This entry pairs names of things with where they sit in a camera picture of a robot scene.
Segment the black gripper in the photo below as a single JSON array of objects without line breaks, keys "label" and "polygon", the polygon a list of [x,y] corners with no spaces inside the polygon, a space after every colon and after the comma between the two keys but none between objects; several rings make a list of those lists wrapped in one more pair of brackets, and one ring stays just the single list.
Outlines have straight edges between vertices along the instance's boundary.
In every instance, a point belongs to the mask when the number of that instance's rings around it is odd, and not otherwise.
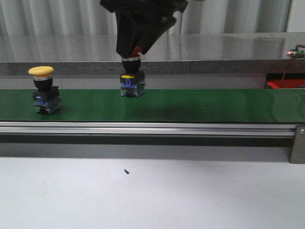
[{"label": "black gripper", "polygon": [[176,11],[183,13],[187,0],[101,0],[100,5],[115,13],[117,53],[128,58],[139,46],[146,54],[162,34],[177,21]]}]

